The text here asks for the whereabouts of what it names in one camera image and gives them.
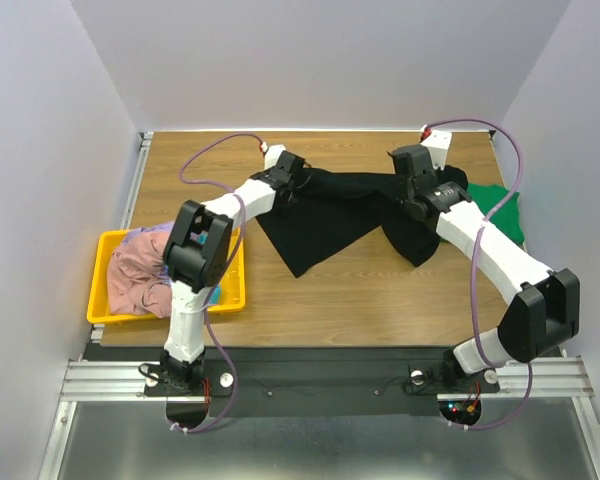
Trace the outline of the black t shirt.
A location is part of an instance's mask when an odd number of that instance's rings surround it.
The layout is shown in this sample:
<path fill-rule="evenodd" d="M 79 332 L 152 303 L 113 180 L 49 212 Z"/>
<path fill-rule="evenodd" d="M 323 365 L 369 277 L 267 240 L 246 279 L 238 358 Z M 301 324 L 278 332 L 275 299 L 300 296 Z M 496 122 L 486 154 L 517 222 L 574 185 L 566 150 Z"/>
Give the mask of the black t shirt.
<path fill-rule="evenodd" d="M 295 277 L 380 227 L 411 265 L 425 263 L 440 237 L 399 206 L 396 174 L 303 168 L 290 178 L 291 199 L 257 217 Z"/>

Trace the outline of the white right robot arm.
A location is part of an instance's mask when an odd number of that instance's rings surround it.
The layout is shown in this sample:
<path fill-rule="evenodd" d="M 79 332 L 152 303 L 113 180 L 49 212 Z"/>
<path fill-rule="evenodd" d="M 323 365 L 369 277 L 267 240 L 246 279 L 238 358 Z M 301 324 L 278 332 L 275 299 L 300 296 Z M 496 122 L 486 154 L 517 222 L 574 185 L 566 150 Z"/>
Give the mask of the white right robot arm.
<path fill-rule="evenodd" d="M 580 281 L 569 269 L 556 271 L 534 259 L 486 219 L 465 188 L 444 182 L 448 149 L 427 142 L 390 152 L 405 194 L 400 203 L 416 219 L 471 261 L 470 273 L 483 273 L 508 307 L 499 325 L 474 331 L 440 366 L 443 384 L 462 390 L 476 373 L 516 360 L 529 363 L 579 331 Z"/>

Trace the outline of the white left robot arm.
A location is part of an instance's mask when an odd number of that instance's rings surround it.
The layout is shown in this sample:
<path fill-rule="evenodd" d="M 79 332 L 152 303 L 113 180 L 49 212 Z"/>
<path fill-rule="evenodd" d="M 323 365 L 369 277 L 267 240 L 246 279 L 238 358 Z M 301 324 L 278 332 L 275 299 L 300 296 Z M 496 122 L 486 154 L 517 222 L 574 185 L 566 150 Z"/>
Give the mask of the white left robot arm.
<path fill-rule="evenodd" d="M 193 393 L 202 384 L 206 303 L 232 257 L 232 233 L 242 234 L 246 222 L 288 203 L 300 186 L 302 157 L 274 145 L 264 159 L 265 169 L 237 189 L 204 203 L 183 203 L 166 242 L 172 302 L 160 364 L 179 393 Z"/>

